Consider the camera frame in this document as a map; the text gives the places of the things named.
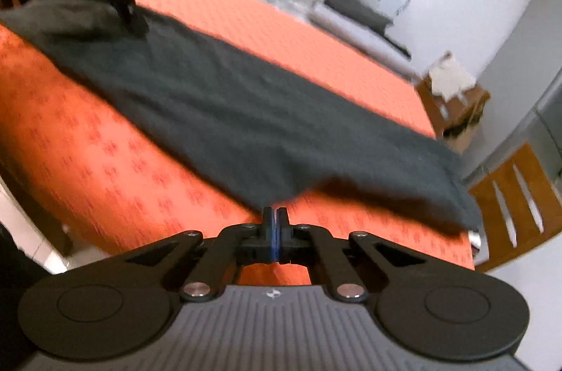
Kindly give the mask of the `dark grey sweatpants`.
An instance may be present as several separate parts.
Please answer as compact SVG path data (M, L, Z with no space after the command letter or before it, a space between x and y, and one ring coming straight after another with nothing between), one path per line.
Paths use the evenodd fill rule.
M204 180L253 210L316 187L377 202L442 232L481 226L458 156L306 78L137 8L35 0L2 24L91 88Z

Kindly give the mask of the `orange floral table mat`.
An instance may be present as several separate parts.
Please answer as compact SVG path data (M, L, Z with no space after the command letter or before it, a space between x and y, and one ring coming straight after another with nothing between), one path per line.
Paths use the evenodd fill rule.
M285 206L471 265L477 208L414 88L261 0L105 0L1 14L1 161L87 242L120 254Z

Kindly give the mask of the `wooden chair with bag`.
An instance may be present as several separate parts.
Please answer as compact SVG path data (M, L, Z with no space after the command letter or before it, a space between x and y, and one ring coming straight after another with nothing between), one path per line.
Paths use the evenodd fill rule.
M428 76L418 83L416 90L436 137L451 150L462 154L475 138L490 93L476 84L472 89L445 100L431 92Z

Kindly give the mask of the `beige cloth on chair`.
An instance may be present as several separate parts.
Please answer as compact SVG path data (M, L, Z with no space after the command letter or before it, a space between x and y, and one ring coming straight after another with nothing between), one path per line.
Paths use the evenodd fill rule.
M428 76L431 93L441 96L446 102L476 85L476 78L464 69L452 52L445 52L439 57L431 65Z

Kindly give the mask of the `light grey folded garment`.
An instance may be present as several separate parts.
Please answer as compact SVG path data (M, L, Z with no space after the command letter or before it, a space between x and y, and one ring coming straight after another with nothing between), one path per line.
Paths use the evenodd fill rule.
M316 4L309 20L320 29L334 35L383 67L416 82L420 78L410 58L387 38L371 29L336 13L324 4Z

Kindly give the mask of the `dark grey folded garment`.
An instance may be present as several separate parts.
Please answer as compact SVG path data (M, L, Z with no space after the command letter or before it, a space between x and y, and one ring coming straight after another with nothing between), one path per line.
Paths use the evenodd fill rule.
M325 0L325 4L338 14L379 34L385 34L386 28L392 25L392 20L385 14L380 14L358 0Z

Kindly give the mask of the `silver refrigerator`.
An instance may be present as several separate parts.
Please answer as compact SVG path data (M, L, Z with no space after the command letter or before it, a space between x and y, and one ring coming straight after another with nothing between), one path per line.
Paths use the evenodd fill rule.
M550 178L561 171L561 0L531 0L479 77L491 94L462 155L475 183L528 142Z

